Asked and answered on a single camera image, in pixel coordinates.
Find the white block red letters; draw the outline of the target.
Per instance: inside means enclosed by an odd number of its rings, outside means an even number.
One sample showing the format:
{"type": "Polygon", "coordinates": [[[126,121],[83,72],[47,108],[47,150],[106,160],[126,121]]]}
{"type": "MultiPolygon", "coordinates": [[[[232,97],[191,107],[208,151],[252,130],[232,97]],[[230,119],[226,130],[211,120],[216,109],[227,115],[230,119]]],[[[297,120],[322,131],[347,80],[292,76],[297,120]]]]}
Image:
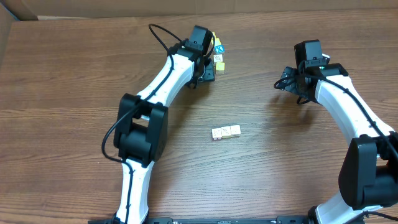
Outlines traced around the white block red letters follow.
{"type": "Polygon", "coordinates": [[[211,130],[213,140],[221,140],[222,139],[222,130],[221,128],[213,128],[211,130]]]}

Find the plain white wooden block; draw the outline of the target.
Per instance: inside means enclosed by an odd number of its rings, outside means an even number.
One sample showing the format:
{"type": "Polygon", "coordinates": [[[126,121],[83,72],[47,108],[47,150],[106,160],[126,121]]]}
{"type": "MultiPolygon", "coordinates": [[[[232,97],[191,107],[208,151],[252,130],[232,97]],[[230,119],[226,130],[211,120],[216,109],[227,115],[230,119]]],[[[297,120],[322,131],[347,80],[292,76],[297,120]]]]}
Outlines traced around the plain white wooden block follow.
{"type": "Polygon", "coordinates": [[[241,134],[241,127],[240,125],[232,125],[230,126],[231,135],[232,137],[239,136],[241,134]]]}

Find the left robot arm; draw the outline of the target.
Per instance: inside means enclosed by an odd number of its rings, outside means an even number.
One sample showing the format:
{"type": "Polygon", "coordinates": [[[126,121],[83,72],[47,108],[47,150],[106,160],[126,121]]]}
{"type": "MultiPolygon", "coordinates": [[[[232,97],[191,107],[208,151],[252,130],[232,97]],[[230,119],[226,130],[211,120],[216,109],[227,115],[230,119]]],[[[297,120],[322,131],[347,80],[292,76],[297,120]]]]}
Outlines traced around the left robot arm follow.
{"type": "Polygon", "coordinates": [[[111,223],[144,223],[153,166],[165,149],[169,106],[184,86],[212,82],[210,30],[195,26],[191,36],[166,48],[167,59],[151,83],[136,95],[126,93],[109,129],[123,169],[121,203],[111,223]]]}

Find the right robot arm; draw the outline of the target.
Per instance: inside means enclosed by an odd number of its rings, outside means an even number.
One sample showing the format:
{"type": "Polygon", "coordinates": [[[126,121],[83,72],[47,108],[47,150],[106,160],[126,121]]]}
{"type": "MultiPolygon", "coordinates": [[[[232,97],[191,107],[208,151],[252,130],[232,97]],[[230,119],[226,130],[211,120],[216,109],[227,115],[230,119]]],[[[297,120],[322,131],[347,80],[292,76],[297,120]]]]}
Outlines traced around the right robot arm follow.
{"type": "Polygon", "coordinates": [[[297,95],[297,104],[322,105],[343,133],[348,150],[339,191],[294,223],[364,223],[370,215],[397,220],[379,209],[397,204],[397,131],[371,110],[355,90],[349,73],[330,63],[319,40],[294,47],[296,67],[286,67],[274,88],[297,95]]]}

